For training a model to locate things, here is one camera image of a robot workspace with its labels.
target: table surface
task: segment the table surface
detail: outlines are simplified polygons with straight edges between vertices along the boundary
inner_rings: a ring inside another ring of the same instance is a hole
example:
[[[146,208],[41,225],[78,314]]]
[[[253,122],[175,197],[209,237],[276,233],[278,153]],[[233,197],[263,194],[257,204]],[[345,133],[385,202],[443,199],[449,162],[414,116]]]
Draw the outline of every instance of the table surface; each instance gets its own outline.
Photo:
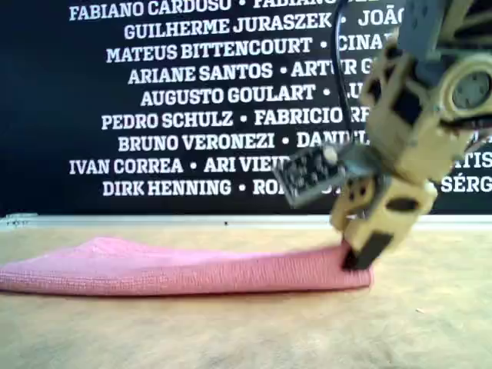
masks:
[[[155,246],[280,251],[326,230],[41,228],[0,233],[0,264],[115,236]],[[0,294],[8,369],[488,369],[492,237],[415,231],[362,291],[181,298]]]

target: cable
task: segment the cable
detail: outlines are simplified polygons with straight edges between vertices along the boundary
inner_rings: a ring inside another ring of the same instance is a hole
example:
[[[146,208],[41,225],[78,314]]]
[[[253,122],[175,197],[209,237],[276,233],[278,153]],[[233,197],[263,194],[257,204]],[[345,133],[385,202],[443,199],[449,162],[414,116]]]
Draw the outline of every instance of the cable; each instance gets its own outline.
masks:
[[[340,0],[337,3],[337,7],[334,10],[334,24],[331,29],[331,61],[333,63],[335,84],[337,86],[338,100],[341,107],[341,112],[345,121],[345,126],[348,131],[348,137],[350,143],[355,142],[354,130],[352,129],[352,109],[348,102],[347,91],[345,89],[344,74],[341,71],[341,58],[340,58],[340,27],[341,16],[344,7],[348,5],[349,0]]]

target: black background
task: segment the black background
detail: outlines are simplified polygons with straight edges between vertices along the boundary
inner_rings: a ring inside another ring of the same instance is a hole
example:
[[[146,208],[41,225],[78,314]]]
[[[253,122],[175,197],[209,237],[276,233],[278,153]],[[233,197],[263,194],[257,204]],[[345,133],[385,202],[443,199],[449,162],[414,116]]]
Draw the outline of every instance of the black background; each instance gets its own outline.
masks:
[[[347,22],[342,25],[343,34],[385,33],[393,27],[371,26],[361,29],[357,19],[362,10],[384,9],[386,4],[398,7],[403,1],[380,1],[352,3],[347,12]],[[307,32],[262,32],[259,34],[233,36],[197,36],[192,38],[164,38],[158,40],[126,41],[123,28],[127,24],[144,22],[167,22],[182,19],[183,15],[156,17],[108,19],[91,22],[69,22],[69,5],[88,5],[87,2],[4,2],[0,12],[4,15],[0,50],[0,76],[2,83],[2,120],[0,121],[0,162],[2,196],[0,210],[3,214],[15,212],[36,212],[38,214],[325,214],[333,204],[333,195],[298,211],[291,210],[284,197],[252,196],[250,185],[245,192],[234,190],[230,196],[218,197],[103,197],[101,183],[105,180],[149,179],[145,176],[97,176],[69,175],[68,161],[71,159],[98,159],[131,157],[118,153],[118,135],[145,135],[142,132],[102,131],[101,115],[134,114],[144,112],[139,107],[142,92],[152,89],[175,89],[203,87],[203,82],[168,85],[127,85],[132,68],[152,68],[163,65],[151,63],[105,63],[105,49],[133,45],[161,45],[179,42],[209,42],[241,38],[313,37],[312,52],[309,55],[278,55],[255,58],[223,58],[222,60],[192,59],[166,62],[171,65],[216,65],[237,62],[272,62],[274,65],[292,66],[302,59],[328,59],[328,49],[321,49],[319,42],[329,40],[329,30],[318,29]],[[235,18],[248,15],[278,15],[295,12],[332,12],[333,5],[316,7],[287,7],[252,9],[251,6],[234,5],[229,13],[215,12],[206,15],[192,14],[185,17]],[[376,51],[342,52],[342,58],[362,59],[374,56]],[[349,81],[362,81],[347,76]],[[225,88],[229,85],[282,85],[317,84],[317,98],[302,105],[284,103],[249,105],[211,105],[205,110],[235,110],[239,115],[254,108],[286,108],[288,106],[335,106],[334,94],[326,98],[321,94],[324,86],[334,93],[332,77],[289,78],[275,69],[271,80],[213,82],[214,86]],[[199,107],[170,107],[166,111],[198,110]],[[148,109],[162,112],[162,108]],[[295,132],[314,129],[342,129],[340,125],[262,127],[254,126],[251,119],[243,124],[234,122],[233,127],[222,131],[255,132],[275,131],[278,135],[289,135],[291,145],[278,142],[275,152],[229,152],[175,151],[157,153],[163,157],[178,156],[186,167],[196,161],[200,168],[207,156],[239,155],[291,155],[296,152]],[[149,135],[182,135],[195,133],[219,133],[217,128],[199,129],[155,129]],[[465,175],[488,175],[489,169],[460,170]],[[230,178],[234,183],[252,178],[272,178],[269,173],[203,174],[199,171],[183,174],[183,178]],[[175,175],[163,175],[162,179]],[[447,193],[442,194],[434,207],[435,214],[487,214],[490,209],[490,193]]]

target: black banner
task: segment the black banner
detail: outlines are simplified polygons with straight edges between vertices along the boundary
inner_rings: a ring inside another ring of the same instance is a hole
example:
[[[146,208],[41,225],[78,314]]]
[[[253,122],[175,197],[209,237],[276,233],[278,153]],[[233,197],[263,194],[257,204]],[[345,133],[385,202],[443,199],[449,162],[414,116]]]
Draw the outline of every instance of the black banner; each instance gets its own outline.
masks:
[[[2,211],[325,214],[291,210],[271,166],[343,142],[335,0],[1,5]],[[359,141],[364,76],[403,1],[353,0],[341,57]],[[440,185],[435,214],[486,214],[488,147]]]

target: pink towel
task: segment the pink towel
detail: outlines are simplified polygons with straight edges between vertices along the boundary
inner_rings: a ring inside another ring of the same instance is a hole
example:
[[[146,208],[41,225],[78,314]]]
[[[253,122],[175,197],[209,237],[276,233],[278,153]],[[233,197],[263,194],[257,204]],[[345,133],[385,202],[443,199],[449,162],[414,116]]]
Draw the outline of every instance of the pink towel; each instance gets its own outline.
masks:
[[[0,267],[0,290],[84,296],[157,296],[367,287],[372,271],[348,272],[334,248],[241,254],[153,248],[95,238]]]

